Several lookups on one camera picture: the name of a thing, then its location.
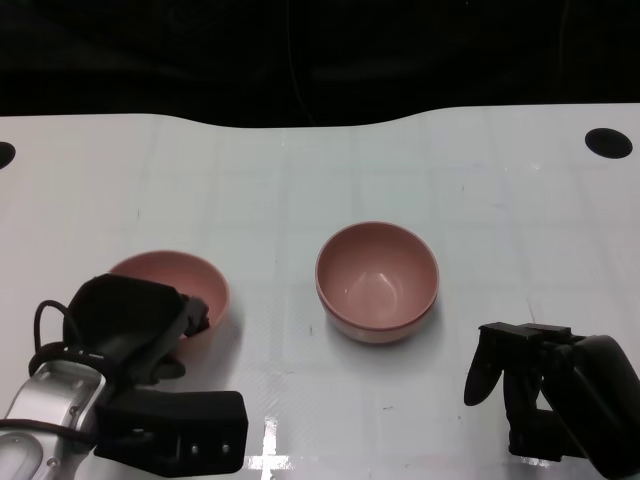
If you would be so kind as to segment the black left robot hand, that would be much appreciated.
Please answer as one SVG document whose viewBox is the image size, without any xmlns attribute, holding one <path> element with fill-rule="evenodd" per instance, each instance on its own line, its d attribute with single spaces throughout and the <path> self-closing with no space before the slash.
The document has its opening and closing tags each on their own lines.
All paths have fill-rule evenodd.
<svg viewBox="0 0 640 480">
<path fill-rule="evenodd" d="M 209 307 L 197 297 L 146 280 L 103 274 L 72 298 L 63 341 L 114 363 L 135 384 L 178 379 L 179 340 L 209 327 Z"/>
</svg>

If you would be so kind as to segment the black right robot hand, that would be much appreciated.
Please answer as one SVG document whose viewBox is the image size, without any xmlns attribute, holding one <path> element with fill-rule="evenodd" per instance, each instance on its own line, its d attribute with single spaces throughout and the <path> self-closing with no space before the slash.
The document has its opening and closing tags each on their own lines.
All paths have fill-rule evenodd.
<svg viewBox="0 0 640 480">
<path fill-rule="evenodd" d="M 639 377 L 615 339 L 541 324 L 479 332 L 464 402 L 503 386 L 511 454 L 586 458 L 606 479 L 638 477 Z"/>
</svg>

